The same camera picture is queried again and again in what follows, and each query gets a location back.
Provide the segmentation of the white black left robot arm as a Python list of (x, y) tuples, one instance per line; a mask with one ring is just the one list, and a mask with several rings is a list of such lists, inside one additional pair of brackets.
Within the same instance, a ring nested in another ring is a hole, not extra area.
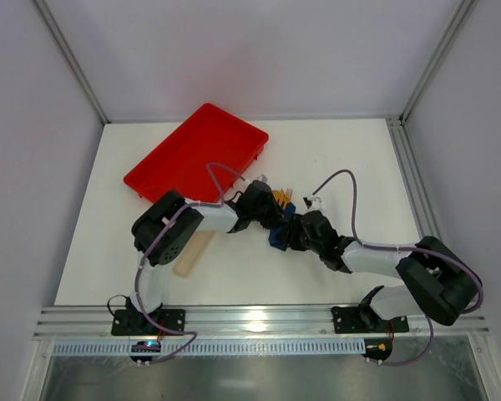
[(287, 223), (272, 189), (253, 180), (237, 200), (201, 202), (170, 190), (156, 201), (132, 226), (134, 247), (141, 253), (139, 279), (134, 284), (132, 303), (137, 310), (153, 312), (161, 306), (159, 266), (177, 259), (191, 237), (202, 231), (237, 233), (258, 222), (269, 230)]

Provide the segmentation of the orange plastic spoon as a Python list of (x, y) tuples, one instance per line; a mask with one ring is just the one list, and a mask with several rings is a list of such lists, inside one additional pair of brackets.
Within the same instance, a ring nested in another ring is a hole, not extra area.
[(279, 205), (283, 203), (285, 199), (285, 193), (283, 190), (273, 190), (272, 194)]

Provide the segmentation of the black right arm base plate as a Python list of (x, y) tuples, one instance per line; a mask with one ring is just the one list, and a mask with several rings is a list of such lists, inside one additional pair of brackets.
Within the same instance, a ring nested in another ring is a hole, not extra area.
[(336, 334), (409, 332), (406, 317), (384, 320), (369, 307), (334, 306), (331, 316)]

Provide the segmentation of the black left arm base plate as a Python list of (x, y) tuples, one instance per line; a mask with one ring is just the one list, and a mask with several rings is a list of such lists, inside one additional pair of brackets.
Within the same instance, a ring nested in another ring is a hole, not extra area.
[[(159, 326), (182, 333), (185, 330), (185, 309), (160, 307), (149, 317)], [(114, 313), (111, 335), (115, 337), (157, 336), (162, 331), (135, 309), (119, 309)]]

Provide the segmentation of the orange plastic fork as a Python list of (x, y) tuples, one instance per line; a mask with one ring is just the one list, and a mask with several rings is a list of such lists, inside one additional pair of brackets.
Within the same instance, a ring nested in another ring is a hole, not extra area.
[(286, 189), (284, 192), (283, 192), (283, 199), (282, 199), (282, 202), (281, 202), (281, 207), (283, 209), (286, 209), (288, 207), (288, 205), (291, 203), (291, 198), (292, 198), (292, 195), (293, 195), (293, 189), (292, 188), (288, 188)]

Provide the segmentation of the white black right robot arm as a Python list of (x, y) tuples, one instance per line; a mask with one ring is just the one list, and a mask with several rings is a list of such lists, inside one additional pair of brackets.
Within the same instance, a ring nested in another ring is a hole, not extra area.
[(371, 273), (401, 281), (399, 286), (373, 288), (355, 308), (353, 317), (369, 331), (420, 313), (451, 326), (483, 301), (479, 277), (433, 236), (407, 246), (369, 244), (338, 235), (320, 211), (308, 211), (288, 217), (278, 238), (294, 251), (313, 251), (334, 272)]

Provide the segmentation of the dark blue paper napkin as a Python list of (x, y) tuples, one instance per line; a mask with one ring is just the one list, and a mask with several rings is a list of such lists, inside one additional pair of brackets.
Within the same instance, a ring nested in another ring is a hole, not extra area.
[[(285, 217), (288, 220), (290, 220), (296, 213), (296, 206), (292, 202), (289, 202), (286, 208), (284, 209), (284, 212), (285, 212)], [(287, 227), (288, 224), (283, 223), (281, 226), (277, 226), (269, 230), (268, 241), (271, 247), (276, 248), (277, 250), (280, 251), (287, 250), (287, 244), (282, 239), (282, 234), (287, 229)]]

